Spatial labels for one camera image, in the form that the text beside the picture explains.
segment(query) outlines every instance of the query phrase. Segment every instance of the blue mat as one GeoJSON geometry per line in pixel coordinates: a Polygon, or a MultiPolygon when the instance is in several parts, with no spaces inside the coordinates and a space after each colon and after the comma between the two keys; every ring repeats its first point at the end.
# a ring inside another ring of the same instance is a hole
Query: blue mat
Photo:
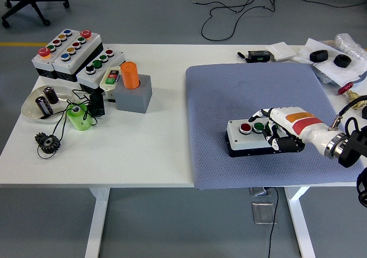
{"type": "Polygon", "coordinates": [[[355,181],[358,161],[346,169],[308,144],[297,154],[231,158],[227,122],[262,108],[297,106],[326,124],[336,116],[310,66],[293,63],[220,64],[186,71],[191,157],[198,189],[308,185],[355,181]]]}

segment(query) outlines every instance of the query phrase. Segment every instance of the robot finger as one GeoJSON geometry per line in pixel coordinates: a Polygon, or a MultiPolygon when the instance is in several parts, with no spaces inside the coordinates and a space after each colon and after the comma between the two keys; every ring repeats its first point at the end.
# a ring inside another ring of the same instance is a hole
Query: robot finger
{"type": "Polygon", "coordinates": [[[261,118],[263,116],[265,117],[270,117],[270,112],[271,112],[272,108],[269,109],[261,109],[258,110],[256,113],[254,113],[249,119],[249,122],[253,122],[255,119],[261,118]]]}

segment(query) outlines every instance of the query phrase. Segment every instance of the gear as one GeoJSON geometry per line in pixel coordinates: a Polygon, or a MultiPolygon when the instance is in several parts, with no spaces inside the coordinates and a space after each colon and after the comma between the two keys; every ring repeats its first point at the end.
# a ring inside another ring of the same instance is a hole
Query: gear
{"type": "Polygon", "coordinates": [[[54,135],[46,135],[38,145],[44,153],[53,154],[60,148],[60,140],[54,135]]]}
{"type": "Polygon", "coordinates": [[[38,133],[38,134],[34,137],[34,139],[36,140],[36,142],[37,142],[38,144],[41,144],[41,142],[43,142],[46,138],[47,138],[47,135],[46,135],[45,133],[43,133],[43,132],[38,133]]]}

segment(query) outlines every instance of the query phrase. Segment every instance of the office chair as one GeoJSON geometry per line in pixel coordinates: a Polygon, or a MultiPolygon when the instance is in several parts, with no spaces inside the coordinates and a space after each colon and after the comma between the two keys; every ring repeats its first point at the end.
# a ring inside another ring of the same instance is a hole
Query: office chair
{"type": "Polygon", "coordinates": [[[8,28],[10,25],[9,23],[6,21],[6,19],[13,15],[14,13],[16,13],[17,11],[23,9],[25,6],[27,5],[31,5],[36,12],[38,13],[38,15],[41,17],[42,22],[44,25],[49,26],[50,25],[50,21],[48,21],[47,19],[44,18],[44,16],[42,15],[40,9],[38,8],[36,2],[45,2],[45,1],[64,1],[63,5],[64,7],[68,8],[69,7],[69,1],[68,0],[6,0],[5,2],[5,6],[7,8],[11,8],[6,14],[4,14],[1,19],[2,19],[2,25],[5,28],[8,28]],[[17,3],[13,8],[11,8],[11,1],[19,1],[19,3],[17,3]]]}

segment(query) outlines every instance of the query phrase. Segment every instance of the clear plastic dish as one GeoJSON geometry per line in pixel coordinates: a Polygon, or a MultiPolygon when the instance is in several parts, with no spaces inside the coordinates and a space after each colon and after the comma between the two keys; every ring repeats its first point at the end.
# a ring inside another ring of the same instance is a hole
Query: clear plastic dish
{"type": "MultiPolygon", "coordinates": [[[[49,87],[49,85],[41,86],[35,90],[27,97],[22,105],[22,115],[27,119],[34,120],[40,123],[54,123],[60,119],[61,114],[51,115],[48,118],[42,118],[44,115],[39,109],[36,98],[39,96],[45,96],[43,90],[49,87]]],[[[56,104],[51,104],[53,112],[59,112],[66,109],[68,106],[67,100],[74,101],[75,95],[71,89],[62,86],[51,86],[55,90],[58,97],[58,102],[56,104]]]]}

